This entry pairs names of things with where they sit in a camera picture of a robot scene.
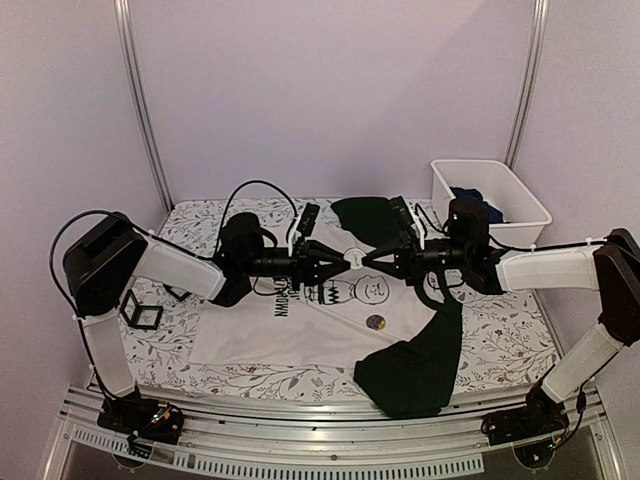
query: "vertical metal post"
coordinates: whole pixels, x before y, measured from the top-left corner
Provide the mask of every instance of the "vertical metal post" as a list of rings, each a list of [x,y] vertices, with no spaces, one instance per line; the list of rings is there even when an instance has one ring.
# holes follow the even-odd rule
[[[169,184],[160,159],[160,152],[158,151],[158,145],[153,133],[151,117],[149,116],[147,101],[142,87],[142,77],[140,75],[138,56],[133,39],[133,28],[131,26],[129,1],[114,0],[114,3],[120,43],[122,45],[122,56],[124,57],[129,86],[131,87],[131,96],[133,97],[133,103],[138,115],[138,123],[140,124],[140,132],[147,152],[149,167],[151,168],[153,180],[156,184],[162,205],[167,212],[170,212],[174,207],[174,202],[171,198]]]
[[[527,57],[527,68],[525,70],[524,81],[522,82],[522,91],[520,92],[520,101],[516,118],[511,130],[509,138],[509,146],[505,157],[505,164],[513,170],[518,157],[518,150],[524,134],[524,128],[531,106],[531,98],[533,97],[533,88],[536,83],[538,74],[538,65],[542,54],[542,44],[544,43],[544,31],[547,26],[547,12],[549,10],[548,0],[536,0],[533,10],[533,24],[531,27],[531,39],[529,41],[529,54]]]

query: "floral tablecloth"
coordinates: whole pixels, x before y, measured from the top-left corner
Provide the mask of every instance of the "floral tablecloth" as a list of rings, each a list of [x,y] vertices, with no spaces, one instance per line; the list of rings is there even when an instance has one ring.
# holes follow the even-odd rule
[[[338,218],[330,209],[333,200],[295,201],[299,209],[307,201],[320,205],[316,228],[322,228],[323,224],[339,226]],[[417,201],[435,219],[430,202]],[[171,212],[160,234],[191,251],[210,255],[225,203],[223,200],[182,202]],[[235,200],[229,215],[242,211],[256,213],[267,229],[289,222],[293,215],[289,204],[281,199]],[[452,273],[450,283],[455,281],[456,274]],[[198,331],[202,300],[190,296],[179,302],[162,285],[144,279],[138,280],[133,290],[140,303],[164,307],[156,331],[132,330],[121,319],[127,359],[141,385],[197,394],[309,402],[367,398],[353,382],[352,369],[190,364],[189,354]],[[452,291],[464,305],[462,356],[454,395],[531,383],[556,361],[551,335],[531,294],[488,296],[466,286]]]

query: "white wall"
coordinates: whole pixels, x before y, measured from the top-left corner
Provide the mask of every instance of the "white wall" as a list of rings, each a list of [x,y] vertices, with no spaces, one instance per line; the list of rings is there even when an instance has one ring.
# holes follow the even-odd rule
[[[428,196],[430,160],[503,158],[533,5],[132,2],[172,192]]]
[[[0,478],[30,480],[69,383],[88,373],[49,279],[52,237],[88,208],[149,226],[162,212],[112,2],[3,0],[0,12]]]
[[[516,173],[551,211],[545,243],[628,228],[640,239],[640,3],[551,2]],[[600,313],[591,292],[547,292],[572,346]],[[598,377],[629,478],[640,478],[640,346]]]

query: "white plastic bin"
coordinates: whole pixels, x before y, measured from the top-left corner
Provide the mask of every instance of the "white plastic bin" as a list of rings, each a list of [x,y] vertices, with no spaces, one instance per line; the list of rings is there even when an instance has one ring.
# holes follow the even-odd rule
[[[499,242],[514,247],[534,243],[551,215],[529,189],[502,162],[495,160],[434,160],[433,209],[443,224],[449,202],[455,198],[450,187],[475,188],[500,210],[507,223],[491,224],[489,231]]]

